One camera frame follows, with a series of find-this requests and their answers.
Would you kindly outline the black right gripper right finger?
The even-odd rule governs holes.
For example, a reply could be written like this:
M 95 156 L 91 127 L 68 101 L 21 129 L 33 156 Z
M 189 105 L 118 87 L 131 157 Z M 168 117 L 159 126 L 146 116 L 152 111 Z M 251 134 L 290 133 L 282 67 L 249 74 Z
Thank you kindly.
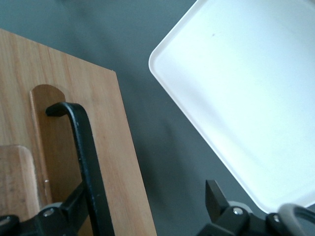
M 264 220 L 254 216 L 245 204 L 229 202 L 215 180 L 205 183 L 205 205 L 211 222 L 199 236 L 267 236 Z

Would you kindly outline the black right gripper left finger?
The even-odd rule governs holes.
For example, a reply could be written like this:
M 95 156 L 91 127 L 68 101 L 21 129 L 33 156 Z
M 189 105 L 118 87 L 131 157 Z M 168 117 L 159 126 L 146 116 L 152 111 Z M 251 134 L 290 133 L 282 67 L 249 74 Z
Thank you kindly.
M 60 206 L 50 206 L 20 223 L 21 236 L 77 236 L 89 216 L 85 186 L 80 183 Z

